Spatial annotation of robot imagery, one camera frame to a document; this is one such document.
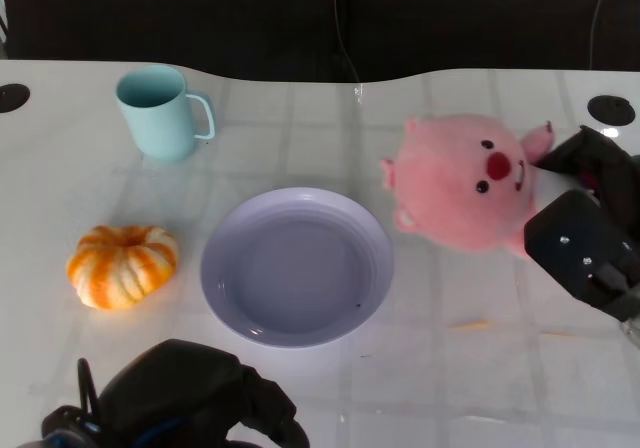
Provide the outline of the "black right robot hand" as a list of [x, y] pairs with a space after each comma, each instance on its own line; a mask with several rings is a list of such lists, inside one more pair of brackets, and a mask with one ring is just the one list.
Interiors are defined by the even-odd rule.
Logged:
[[536, 166], [526, 253], [573, 298], [639, 317], [639, 160], [587, 126]]

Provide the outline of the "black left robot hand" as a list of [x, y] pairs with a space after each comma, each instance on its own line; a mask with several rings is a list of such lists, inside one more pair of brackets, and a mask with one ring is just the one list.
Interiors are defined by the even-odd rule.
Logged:
[[279, 447], [307, 447], [296, 406], [275, 382], [228, 352], [168, 339], [97, 391], [77, 363], [80, 404], [42, 422], [43, 447], [231, 447], [237, 424]]

